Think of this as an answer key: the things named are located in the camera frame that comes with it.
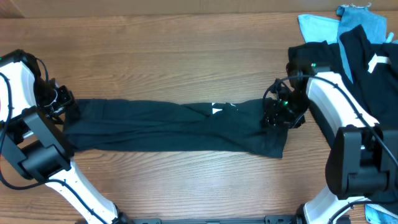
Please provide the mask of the light blue shirt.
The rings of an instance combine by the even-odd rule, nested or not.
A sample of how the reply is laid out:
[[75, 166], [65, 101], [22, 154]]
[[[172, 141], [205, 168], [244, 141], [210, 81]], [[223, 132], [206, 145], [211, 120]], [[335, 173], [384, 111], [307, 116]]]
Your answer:
[[311, 14], [298, 16], [298, 24], [305, 43], [324, 42], [337, 43], [339, 20]]

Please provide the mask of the dark green t-shirt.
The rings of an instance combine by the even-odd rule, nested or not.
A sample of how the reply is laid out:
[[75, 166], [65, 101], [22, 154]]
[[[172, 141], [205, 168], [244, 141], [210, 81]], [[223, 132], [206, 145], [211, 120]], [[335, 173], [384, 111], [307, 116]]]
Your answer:
[[76, 151], [231, 151], [281, 158], [286, 126], [264, 127], [262, 101], [78, 100], [63, 133]]

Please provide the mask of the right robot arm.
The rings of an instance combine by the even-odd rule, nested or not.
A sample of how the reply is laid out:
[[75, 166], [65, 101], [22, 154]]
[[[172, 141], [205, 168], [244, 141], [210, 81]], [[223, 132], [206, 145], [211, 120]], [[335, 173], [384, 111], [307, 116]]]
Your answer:
[[287, 77], [263, 98], [265, 127], [297, 128], [310, 110], [331, 150], [325, 166], [326, 186], [294, 215], [268, 215], [265, 223], [350, 223], [345, 213], [372, 204], [374, 194], [392, 190], [397, 176], [397, 128], [372, 117], [328, 64], [296, 60]]

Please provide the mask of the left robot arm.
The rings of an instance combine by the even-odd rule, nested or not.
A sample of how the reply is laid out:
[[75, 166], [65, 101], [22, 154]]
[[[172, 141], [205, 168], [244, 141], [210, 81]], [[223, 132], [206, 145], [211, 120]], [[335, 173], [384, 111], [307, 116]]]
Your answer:
[[51, 79], [41, 59], [21, 49], [1, 57], [1, 157], [33, 184], [59, 193], [86, 223], [131, 223], [131, 219], [99, 193], [74, 159], [74, 150], [58, 129], [60, 115], [76, 103], [71, 91]]

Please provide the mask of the blue denim garment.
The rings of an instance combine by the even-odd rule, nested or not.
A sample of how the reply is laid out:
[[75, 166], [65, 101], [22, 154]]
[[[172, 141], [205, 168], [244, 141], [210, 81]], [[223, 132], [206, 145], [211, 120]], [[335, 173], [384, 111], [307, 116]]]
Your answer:
[[337, 41], [340, 48], [341, 61], [348, 80], [354, 83], [354, 78], [348, 64], [345, 47], [340, 37], [345, 32], [351, 31], [356, 26], [361, 25], [366, 33], [368, 40], [372, 44], [391, 43], [394, 34], [387, 34], [387, 19], [369, 11], [371, 3], [367, 6], [340, 5], [336, 10], [336, 15], [341, 17], [338, 31]]

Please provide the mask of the black t-shirt pile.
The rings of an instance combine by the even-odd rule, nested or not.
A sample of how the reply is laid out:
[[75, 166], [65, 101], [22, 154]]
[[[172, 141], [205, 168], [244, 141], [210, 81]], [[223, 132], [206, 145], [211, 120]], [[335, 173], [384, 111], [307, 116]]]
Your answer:
[[[348, 88], [359, 105], [378, 120], [375, 132], [386, 144], [387, 148], [397, 155], [397, 46], [394, 44], [372, 44], [368, 41], [362, 26], [357, 26], [345, 32], [341, 41], [346, 49], [349, 67], [354, 76], [351, 83], [347, 78], [343, 83]], [[360, 126], [372, 145], [369, 152], [354, 147], [345, 149], [347, 141], [343, 139], [344, 132], [339, 131], [334, 137], [326, 118], [321, 114], [317, 105], [313, 106], [314, 118], [324, 132], [327, 141], [332, 147], [326, 163], [326, 181], [332, 184], [332, 191], [340, 190], [336, 177], [342, 172], [342, 165], [348, 162], [356, 165], [359, 173], [349, 173], [347, 184], [364, 176], [368, 168], [386, 166], [383, 172], [387, 180], [397, 179], [397, 167], [386, 154], [379, 143], [373, 139], [369, 129]]]

